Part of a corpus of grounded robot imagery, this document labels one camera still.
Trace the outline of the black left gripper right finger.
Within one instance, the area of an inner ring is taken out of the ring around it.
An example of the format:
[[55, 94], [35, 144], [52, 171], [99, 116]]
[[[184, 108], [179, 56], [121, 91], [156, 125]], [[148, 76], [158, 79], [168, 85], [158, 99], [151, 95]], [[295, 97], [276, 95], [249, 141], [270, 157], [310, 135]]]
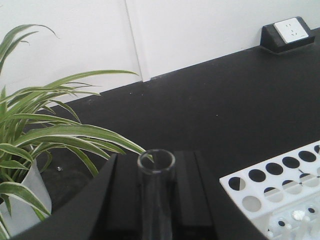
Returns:
[[265, 237], [228, 199], [197, 151], [175, 151], [175, 240], [263, 240]]

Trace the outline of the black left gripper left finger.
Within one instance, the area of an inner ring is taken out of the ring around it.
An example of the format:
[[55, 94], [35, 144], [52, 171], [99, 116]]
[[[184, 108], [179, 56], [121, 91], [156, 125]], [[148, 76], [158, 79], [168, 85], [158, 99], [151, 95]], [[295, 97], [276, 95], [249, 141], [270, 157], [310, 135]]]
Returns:
[[97, 177], [17, 240], [137, 240], [140, 235], [138, 156], [113, 155]]

